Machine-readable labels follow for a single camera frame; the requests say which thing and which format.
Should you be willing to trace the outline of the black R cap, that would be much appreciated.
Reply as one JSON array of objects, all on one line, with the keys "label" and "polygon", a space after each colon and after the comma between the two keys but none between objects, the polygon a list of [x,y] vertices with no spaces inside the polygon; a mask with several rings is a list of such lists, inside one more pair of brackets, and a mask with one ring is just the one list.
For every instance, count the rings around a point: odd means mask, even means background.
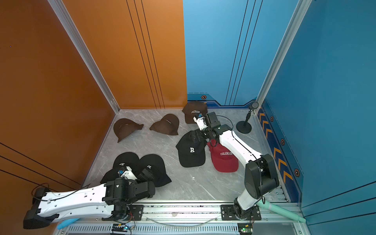
[{"label": "black R cap", "polygon": [[178,157],[183,167],[198,167],[206,161],[207,142],[196,131],[186,133],[176,145]]}]

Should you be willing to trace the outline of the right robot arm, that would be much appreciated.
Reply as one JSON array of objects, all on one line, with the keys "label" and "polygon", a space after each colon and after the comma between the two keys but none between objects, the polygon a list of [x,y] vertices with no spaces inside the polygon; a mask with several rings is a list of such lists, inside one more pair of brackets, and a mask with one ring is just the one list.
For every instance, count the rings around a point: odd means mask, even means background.
[{"label": "right robot arm", "polygon": [[190,134],[197,142],[215,140],[227,148],[244,166],[244,192],[234,200],[234,211],[238,219],[251,217],[251,212],[263,197],[280,186],[280,180],[274,159],[269,154],[261,154],[241,140],[231,127],[222,125],[216,113],[195,114],[194,122],[198,129]]}]

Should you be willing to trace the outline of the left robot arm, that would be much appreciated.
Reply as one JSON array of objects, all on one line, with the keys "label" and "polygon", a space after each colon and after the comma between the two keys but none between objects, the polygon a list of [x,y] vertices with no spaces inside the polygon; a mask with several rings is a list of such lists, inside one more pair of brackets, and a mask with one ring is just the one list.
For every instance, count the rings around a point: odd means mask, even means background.
[{"label": "left robot arm", "polygon": [[138,176],[126,171],[115,180],[87,189],[52,192],[47,187],[38,187],[32,194],[32,207],[26,212],[23,228],[41,229],[76,218],[129,220],[132,204],[155,194],[154,178],[148,166]]}]

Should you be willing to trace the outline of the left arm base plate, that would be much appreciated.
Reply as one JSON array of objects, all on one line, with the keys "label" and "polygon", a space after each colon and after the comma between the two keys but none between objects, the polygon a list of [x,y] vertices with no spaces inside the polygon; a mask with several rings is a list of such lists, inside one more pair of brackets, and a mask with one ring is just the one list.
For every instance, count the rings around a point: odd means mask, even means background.
[{"label": "left arm base plate", "polygon": [[110,214],[102,218],[102,221],[141,221],[144,213],[144,205],[132,204],[126,206],[113,206]]}]

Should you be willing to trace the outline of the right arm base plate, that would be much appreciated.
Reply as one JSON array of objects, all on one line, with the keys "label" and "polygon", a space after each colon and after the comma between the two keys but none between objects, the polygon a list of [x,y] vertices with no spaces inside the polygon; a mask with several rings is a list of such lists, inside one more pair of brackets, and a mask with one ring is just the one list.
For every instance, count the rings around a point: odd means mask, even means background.
[{"label": "right arm base plate", "polygon": [[250,220],[260,221],[261,213],[258,206],[253,206],[243,210],[239,205],[224,204],[220,206],[221,218],[224,221],[230,220]]}]

